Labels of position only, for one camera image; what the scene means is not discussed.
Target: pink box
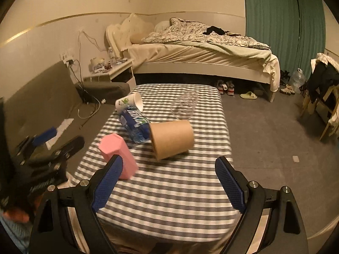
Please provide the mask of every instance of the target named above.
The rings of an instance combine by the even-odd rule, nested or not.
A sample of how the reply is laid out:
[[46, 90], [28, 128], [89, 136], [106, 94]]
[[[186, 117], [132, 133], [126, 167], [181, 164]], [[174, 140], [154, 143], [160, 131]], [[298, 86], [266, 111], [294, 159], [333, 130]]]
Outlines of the pink box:
[[118, 134], [110, 134], [102, 138], [99, 149], [105, 161], [108, 162], [113, 155], [122, 157], [123, 169], [119, 179], [130, 179], [139, 167], [128, 149], [124, 139]]

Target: checkered tablecloth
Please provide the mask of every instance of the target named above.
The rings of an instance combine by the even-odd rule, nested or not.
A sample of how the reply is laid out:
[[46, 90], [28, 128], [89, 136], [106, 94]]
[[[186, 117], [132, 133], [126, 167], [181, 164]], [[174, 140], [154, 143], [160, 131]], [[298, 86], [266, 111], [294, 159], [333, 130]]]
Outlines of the checkered tablecloth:
[[206, 242], [231, 233], [238, 218], [214, 170], [219, 156], [230, 162], [231, 147], [220, 95], [203, 85], [147, 84], [137, 86], [144, 102], [143, 114], [151, 122], [175, 120], [171, 102], [191, 90], [199, 96], [189, 120], [194, 131], [192, 150], [157, 162], [150, 141], [135, 144], [115, 112], [97, 135], [75, 173], [73, 184], [90, 179], [106, 164], [98, 145], [111, 133], [122, 136], [139, 171], [128, 181], [118, 181], [98, 217], [123, 228], [155, 237], [186, 242]]

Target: hand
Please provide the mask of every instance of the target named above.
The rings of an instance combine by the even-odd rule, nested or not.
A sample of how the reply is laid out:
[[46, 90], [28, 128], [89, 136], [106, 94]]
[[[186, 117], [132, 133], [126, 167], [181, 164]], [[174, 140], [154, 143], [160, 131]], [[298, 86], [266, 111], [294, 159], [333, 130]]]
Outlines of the hand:
[[[40, 205], [40, 202], [42, 200], [42, 197], [43, 195], [37, 197], [34, 201], [34, 207], [35, 207], [35, 210], [38, 209], [39, 205]], [[7, 210], [6, 212], [4, 212], [4, 217], [9, 219], [9, 220], [12, 220], [14, 222], [20, 222], [20, 223], [27, 223], [29, 222], [29, 215], [21, 210], [20, 208], [11, 208], [9, 210]]]

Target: blue bottle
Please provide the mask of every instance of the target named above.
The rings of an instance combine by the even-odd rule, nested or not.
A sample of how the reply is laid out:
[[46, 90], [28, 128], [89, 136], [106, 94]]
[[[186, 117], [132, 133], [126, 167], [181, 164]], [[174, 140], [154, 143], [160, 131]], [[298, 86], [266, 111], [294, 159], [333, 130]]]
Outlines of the blue bottle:
[[150, 122], [135, 106], [128, 106], [119, 116], [121, 124], [135, 143], [150, 139]]

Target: sofa armrest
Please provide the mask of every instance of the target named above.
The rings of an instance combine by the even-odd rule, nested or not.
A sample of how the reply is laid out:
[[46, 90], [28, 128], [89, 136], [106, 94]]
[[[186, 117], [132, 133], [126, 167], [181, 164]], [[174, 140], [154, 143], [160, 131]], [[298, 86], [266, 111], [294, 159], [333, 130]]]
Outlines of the sofa armrest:
[[[123, 82], [83, 82], [85, 90], [100, 102], [105, 99], [107, 104], [115, 104], [116, 100], [129, 94], [130, 89], [127, 83]], [[83, 90], [76, 84], [77, 91], [83, 99]]]

